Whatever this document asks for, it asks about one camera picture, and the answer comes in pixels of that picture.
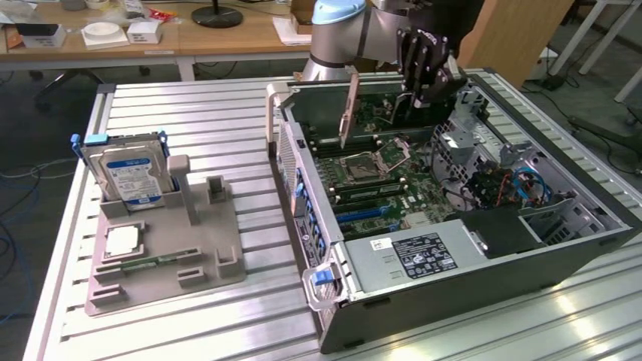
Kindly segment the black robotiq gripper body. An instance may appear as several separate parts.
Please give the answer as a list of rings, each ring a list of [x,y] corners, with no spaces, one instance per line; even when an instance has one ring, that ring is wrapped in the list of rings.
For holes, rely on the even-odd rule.
[[[446,36],[450,49],[460,51],[462,40],[477,23],[484,0],[413,1],[413,4],[412,29],[421,29],[437,37]]]

